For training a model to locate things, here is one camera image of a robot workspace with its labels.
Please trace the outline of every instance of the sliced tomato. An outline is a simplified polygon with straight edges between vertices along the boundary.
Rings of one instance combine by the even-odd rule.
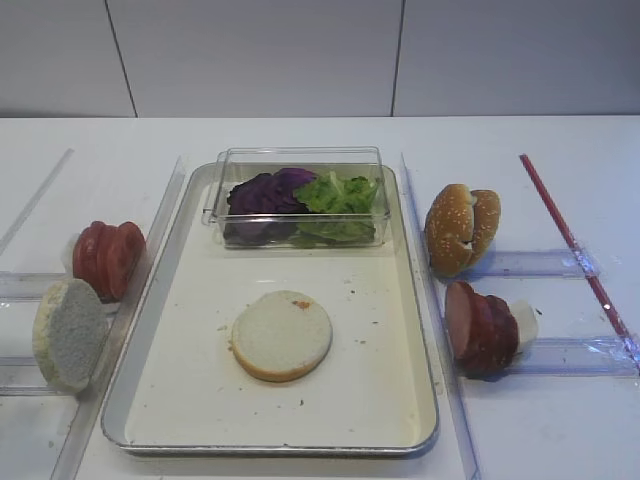
[[[73,248],[73,276],[84,280],[96,291],[99,288],[97,255],[105,226],[100,221],[92,222],[82,231]]]
[[[103,301],[111,301],[114,298],[113,293],[109,289],[109,269],[107,266],[109,263],[109,248],[111,247],[117,233],[118,227],[115,225],[105,226],[98,248],[96,264],[98,267],[99,288],[96,288],[96,292]]]
[[[129,277],[144,248],[144,236],[137,225],[126,222],[118,227],[107,256],[109,289],[116,300],[124,297]]]
[[[140,228],[133,222],[124,222],[118,227],[118,234],[124,236],[127,248],[133,251],[137,261],[146,247],[144,235]]]

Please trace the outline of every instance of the crumb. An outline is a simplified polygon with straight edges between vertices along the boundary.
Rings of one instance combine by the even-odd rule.
[[[311,306],[311,302],[301,302],[300,300],[294,300],[291,303],[293,303],[300,310],[306,310],[307,308],[309,308]]]

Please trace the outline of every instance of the metal tray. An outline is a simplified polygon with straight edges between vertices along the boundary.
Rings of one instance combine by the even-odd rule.
[[[102,430],[135,454],[404,456],[435,442],[438,409],[393,171],[380,247],[230,250],[201,221],[213,164],[196,170],[134,330]],[[247,375],[231,324],[260,295],[295,289],[329,312],[334,341],[311,374]]]

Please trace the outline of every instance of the acrylic divider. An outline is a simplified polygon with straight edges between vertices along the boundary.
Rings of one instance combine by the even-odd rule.
[[[52,183],[73,154],[69,149],[57,162],[44,182],[25,204],[18,217],[1,237],[0,253],[4,252],[22,225],[35,210]],[[120,349],[128,334],[131,321],[140,304],[149,274],[160,252],[167,227],[174,214],[185,180],[185,166],[178,158],[164,191],[160,206],[147,236],[146,251],[132,274],[127,293],[118,304],[105,305],[105,315],[111,328],[94,369],[89,386],[76,396],[78,408],[70,425],[64,445],[51,474],[51,479],[74,478],[82,455],[98,416],[102,398],[111,372],[115,368]],[[63,279],[64,273],[0,272],[0,306],[11,315],[11,309],[28,306],[35,311],[42,296],[54,282]],[[29,355],[3,354],[0,352],[0,396],[52,396],[63,395],[49,387],[42,377],[35,358]]]
[[[410,229],[408,234],[414,241],[420,276],[423,279],[423,284],[417,285],[417,288],[422,288],[426,293],[464,475],[467,479],[479,480],[481,472],[478,456],[461,396],[462,375],[455,366],[444,322],[442,299],[438,295],[439,281],[434,278],[429,267],[415,193],[404,157],[401,157],[400,168],[401,197],[404,197],[407,207],[406,225]],[[586,250],[574,252],[566,249],[540,252],[491,252],[490,258],[485,259],[481,265],[466,272],[460,278],[464,280],[479,277],[586,280],[588,276],[598,274],[598,266]],[[538,338],[525,358],[512,365],[505,373],[571,377],[636,377],[638,375],[633,359],[629,357],[625,345],[614,332],[610,335],[589,338]]]

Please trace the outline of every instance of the red stick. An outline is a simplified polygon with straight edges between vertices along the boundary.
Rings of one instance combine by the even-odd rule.
[[[558,210],[558,207],[556,206],[555,202],[551,198],[551,195],[549,194],[548,190],[544,186],[544,183],[542,183],[542,180],[540,179],[538,172],[536,172],[536,169],[533,167],[531,160],[529,160],[529,157],[524,154],[520,155],[520,160],[522,161],[522,165],[524,166],[525,170],[529,174],[529,177],[531,177],[531,181],[535,185],[536,190],[538,190],[538,193],[540,194],[542,201],[547,207],[547,210],[549,210],[549,213],[551,214],[551,218],[553,218],[553,221],[556,222],[556,225],[558,226],[558,230],[560,231],[560,234],[564,238],[564,241],[567,243],[569,248],[574,251],[574,253],[579,253],[580,245],[578,245],[578,242],[573,236],[573,233],[571,233],[571,230],[569,229],[569,225],[567,225],[567,222],[565,222],[564,218],[562,218],[562,215],[560,214],[560,210]],[[598,279],[598,277],[594,277],[591,275],[586,275],[586,277],[587,277],[587,282],[589,282],[589,285],[591,286],[591,290],[593,290],[593,293],[598,299],[598,302],[600,302],[600,306],[602,307],[605,315],[609,319],[611,326],[615,330],[616,334],[623,341],[625,349],[627,350],[627,352],[633,359],[634,363],[636,364],[636,367],[640,371],[640,359],[638,358],[638,351],[639,351],[638,347],[633,341],[633,339],[631,338],[631,335],[629,334],[629,330],[627,329],[626,325],[622,321],[622,318],[620,318],[620,315],[618,315],[618,311],[616,310],[616,308],[613,306],[613,303],[609,299],[609,295],[607,295],[607,291],[602,286],[602,283],[600,283],[600,280]]]

